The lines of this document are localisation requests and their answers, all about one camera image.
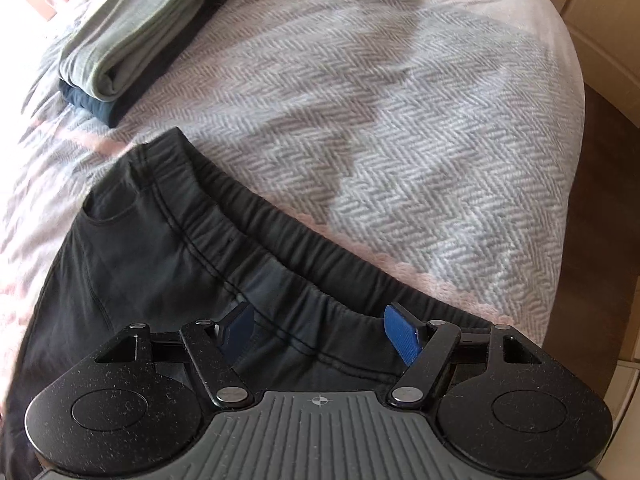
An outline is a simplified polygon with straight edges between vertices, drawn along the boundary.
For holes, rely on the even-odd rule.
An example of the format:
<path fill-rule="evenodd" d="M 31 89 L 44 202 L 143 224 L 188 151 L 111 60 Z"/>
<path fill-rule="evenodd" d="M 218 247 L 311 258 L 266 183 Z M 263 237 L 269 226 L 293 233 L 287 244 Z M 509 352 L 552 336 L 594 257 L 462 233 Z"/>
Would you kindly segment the folded dark navy garment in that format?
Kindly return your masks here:
<path fill-rule="evenodd" d="M 187 22 L 183 29 L 178 32 L 177 36 L 169 41 L 168 45 L 163 47 L 163 49 L 146 64 L 138 78 L 135 79 L 131 86 L 115 101 L 100 101 L 60 79 L 58 81 L 58 90 L 61 91 L 63 99 L 66 103 L 74 107 L 86 110 L 92 117 L 99 119 L 99 121 L 108 128 L 117 127 L 122 118 L 129 112 L 130 108 L 142 98 L 145 92 L 155 84 L 157 79 L 160 79 L 163 74 L 168 72 L 171 64 L 189 47 L 189 44 L 198 36 L 200 30 L 227 1 L 228 0 L 203 0 L 198 8 L 198 12 L 194 14 L 191 21 Z"/>

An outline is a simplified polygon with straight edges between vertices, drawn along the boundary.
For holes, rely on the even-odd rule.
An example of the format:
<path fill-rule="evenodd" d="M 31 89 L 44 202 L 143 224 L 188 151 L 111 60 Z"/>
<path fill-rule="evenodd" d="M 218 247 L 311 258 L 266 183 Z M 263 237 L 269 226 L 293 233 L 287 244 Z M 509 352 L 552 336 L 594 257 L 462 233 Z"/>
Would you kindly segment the beige wooden wardrobe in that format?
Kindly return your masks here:
<path fill-rule="evenodd" d="M 572 36 L 584 81 L 639 123 L 639 0 L 550 0 Z"/>

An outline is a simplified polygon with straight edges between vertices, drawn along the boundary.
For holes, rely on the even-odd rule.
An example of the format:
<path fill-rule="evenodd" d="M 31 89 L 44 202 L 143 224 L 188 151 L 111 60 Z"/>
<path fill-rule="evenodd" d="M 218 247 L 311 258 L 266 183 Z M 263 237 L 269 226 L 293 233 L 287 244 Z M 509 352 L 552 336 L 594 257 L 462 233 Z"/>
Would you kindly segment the folded green-grey garment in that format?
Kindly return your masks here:
<path fill-rule="evenodd" d="M 66 40 L 58 76 L 99 101 L 118 99 L 204 0 L 93 0 Z"/>

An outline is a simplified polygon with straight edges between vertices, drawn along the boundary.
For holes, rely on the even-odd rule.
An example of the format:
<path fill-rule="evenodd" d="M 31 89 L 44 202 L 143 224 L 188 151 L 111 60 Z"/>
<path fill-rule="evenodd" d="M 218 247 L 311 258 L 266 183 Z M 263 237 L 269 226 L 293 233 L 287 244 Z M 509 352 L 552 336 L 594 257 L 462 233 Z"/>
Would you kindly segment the pink grey herringbone duvet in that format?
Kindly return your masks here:
<path fill-rule="evenodd" d="M 3 365 L 90 186 L 171 127 L 399 281 L 544 340 L 585 108 L 549 0 L 229 0 L 115 129 L 58 92 L 90 1 L 70 0 L 10 76 Z"/>

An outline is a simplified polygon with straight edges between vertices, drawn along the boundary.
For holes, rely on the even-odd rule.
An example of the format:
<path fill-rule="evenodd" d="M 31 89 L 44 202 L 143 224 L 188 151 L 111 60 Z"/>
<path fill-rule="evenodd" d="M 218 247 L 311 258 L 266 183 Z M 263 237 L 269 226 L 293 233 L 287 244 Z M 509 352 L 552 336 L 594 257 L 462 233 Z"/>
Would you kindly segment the black pants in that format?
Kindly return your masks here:
<path fill-rule="evenodd" d="M 469 333 L 488 327 L 272 206 L 172 129 L 92 188 L 53 260 L 6 396 L 2 474 L 38 474 L 28 404 L 126 325 L 173 332 L 243 301 L 255 324 L 234 367 L 255 391 L 385 392 L 404 369 L 384 332 L 389 304 Z"/>

